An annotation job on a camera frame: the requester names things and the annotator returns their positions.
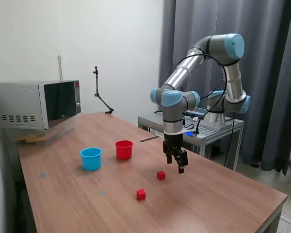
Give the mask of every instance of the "red cube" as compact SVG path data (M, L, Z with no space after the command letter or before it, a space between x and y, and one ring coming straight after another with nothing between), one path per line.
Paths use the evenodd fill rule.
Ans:
M137 191L137 200L145 200L146 192L143 189Z
M163 171L158 171L157 172L157 179L159 180L164 180L166 178L166 174Z

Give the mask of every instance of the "microwave oven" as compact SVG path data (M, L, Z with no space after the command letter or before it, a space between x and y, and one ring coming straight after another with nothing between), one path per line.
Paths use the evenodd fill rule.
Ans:
M48 130L81 112L80 83L0 83L0 127Z

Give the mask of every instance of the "tiled floor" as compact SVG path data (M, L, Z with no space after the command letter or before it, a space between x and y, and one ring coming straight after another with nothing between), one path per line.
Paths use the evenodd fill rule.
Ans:
M224 160L223 156L218 156L214 158L214 161L222 163ZM251 179L264 183L271 186L285 194L288 195L288 200L285 203L282 211L282 216L291 220L291 155L290 164L287 175L284 176L281 172L275 170L272 171L262 171L259 168L253 168L248 165L244 165L241 160L239 160L237 165L237 171ZM291 225L283 220L280 220L278 226L278 233L291 233Z

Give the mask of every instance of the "gray curtain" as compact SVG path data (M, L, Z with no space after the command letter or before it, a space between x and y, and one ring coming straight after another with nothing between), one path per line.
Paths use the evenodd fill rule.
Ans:
M291 0L165 0L160 85L201 38L226 33L244 37L242 85L252 97L245 115L242 161L287 171L291 149ZM204 96L222 76L206 61L184 89ZM206 107L207 100L201 103Z

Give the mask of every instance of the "black stand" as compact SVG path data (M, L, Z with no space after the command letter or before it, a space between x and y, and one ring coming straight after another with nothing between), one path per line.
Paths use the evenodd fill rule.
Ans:
M112 114L114 109L111 108L109 105L107 105L107 103L105 101L103 101L103 99L100 97L99 92L98 92L98 69L97 69L97 67L95 67L95 71L93 73L96 74L96 93L95 93L95 97L98 97L104 103L104 105L106 105L107 108L109 109L109 111L105 112L105 114Z

